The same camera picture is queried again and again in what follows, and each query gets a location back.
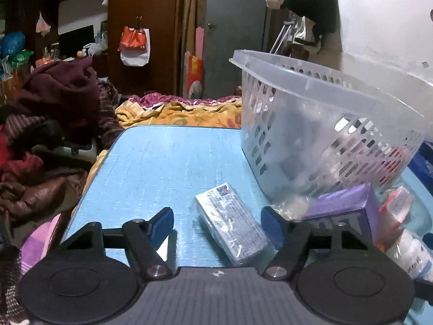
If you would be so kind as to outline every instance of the blue tabletop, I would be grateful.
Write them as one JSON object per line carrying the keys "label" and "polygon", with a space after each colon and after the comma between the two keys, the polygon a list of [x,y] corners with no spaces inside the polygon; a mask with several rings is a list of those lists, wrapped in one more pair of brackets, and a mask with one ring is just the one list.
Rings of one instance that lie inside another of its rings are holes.
{"label": "blue tabletop", "polygon": [[[84,193],[65,237],[91,221],[116,228],[134,218],[149,219],[169,206],[175,214],[175,242],[171,247],[175,248],[172,254],[176,255],[176,266],[230,265],[201,226],[195,196],[227,182],[260,221],[261,208],[268,200],[242,152],[240,133],[237,129],[180,126],[126,130]],[[412,226],[420,231],[431,228],[431,218],[426,223],[425,214],[427,209],[433,212],[432,196],[409,169],[401,180],[416,196]],[[107,255],[127,263],[122,250],[108,249]],[[432,319],[433,308],[427,305],[422,312],[411,311],[405,323],[430,325]]]}

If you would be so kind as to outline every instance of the pink cloth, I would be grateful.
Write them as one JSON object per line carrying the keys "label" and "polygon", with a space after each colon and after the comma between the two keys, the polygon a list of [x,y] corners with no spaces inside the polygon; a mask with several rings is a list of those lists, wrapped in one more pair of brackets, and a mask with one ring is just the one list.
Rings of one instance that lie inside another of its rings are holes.
{"label": "pink cloth", "polygon": [[240,98],[240,96],[230,95],[225,96],[224,98],[220,98],[217,100],[213,99],[184,99],[179,96],[174,95],[162,95],[160,93],[151,93],[144,95],[140,98],[137,95],[132,95],[128,100],[132,103],[139,103],[141,107],[145,109],[151,109],[152,107],[168,104],[171,101],[178,101],[179,103],[184,103],[187,105],[199,105],[204,104],[208,106],[218,105],[221,103],[225,103],[227,101],[235,101]]}
{"label": "pink cloth", "polygon": [[34,231],[21,248],[21,274],[24,275],[41,260],[48,251],[51,236],[55,230],[60,215],[45,222]]}

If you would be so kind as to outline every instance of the yellow blanket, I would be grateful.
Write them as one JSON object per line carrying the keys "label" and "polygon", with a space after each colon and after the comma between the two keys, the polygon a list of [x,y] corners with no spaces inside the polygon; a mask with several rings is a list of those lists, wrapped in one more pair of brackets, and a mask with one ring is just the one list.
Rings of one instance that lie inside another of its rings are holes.
{"label": "yellow blanket", "polygon": [[[241,128],[242,99],[218,106],[186,105],[172,102],[156,109],[144,110],[137,103],[125,101],[116,109],[119,123],[124,128],[141,125],[176,125],[197,127]],[[107,155],[103,150],[87,177],[90,184],[97,168]]]}

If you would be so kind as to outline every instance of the striped cloth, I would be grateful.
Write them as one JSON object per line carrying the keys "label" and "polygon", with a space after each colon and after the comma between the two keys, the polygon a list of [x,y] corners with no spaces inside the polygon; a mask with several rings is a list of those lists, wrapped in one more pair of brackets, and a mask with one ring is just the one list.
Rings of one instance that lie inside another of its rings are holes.
{"label": "striped cloth", "polygon": [[4,124],[9,144],[17,141],[26,132],[31,131],[46,120],[43,116],[9,115]]}
{"label": "striped cloth", "polygon": [[124,131],[119,124],[114,106],[118,103],[119,93],[110,82],[99,80],[99,131],[102,135],[103,149],[110,149],[116,138]]}
{"label": "striped cloth", "polygon": [[0,325],[10,325],[9,319],[21,321],[25,312],[17,302],[17,283],[20,274],[21,257],[19,249],[3,250],[0,263]]}

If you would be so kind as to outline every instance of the white bag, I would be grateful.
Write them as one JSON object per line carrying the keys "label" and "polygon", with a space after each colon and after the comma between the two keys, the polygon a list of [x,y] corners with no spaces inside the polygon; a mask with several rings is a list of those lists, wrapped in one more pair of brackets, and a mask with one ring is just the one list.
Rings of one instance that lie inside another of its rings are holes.
{"label": "white bag", "polygon": [[150,58],[150,35],[149,30],[144,30],[146,33],[146,49],[125,49],[120,52],[120,59],[125,66],[141,67],[149,63]]}
{"label": "white bag", "polygon": [[51,26],[44,21],[42,18],[42,13],[39,12],[39,20],[36,23],[36,33],[41,33],[41,35],[44,37],[46,36],[51,29]]}

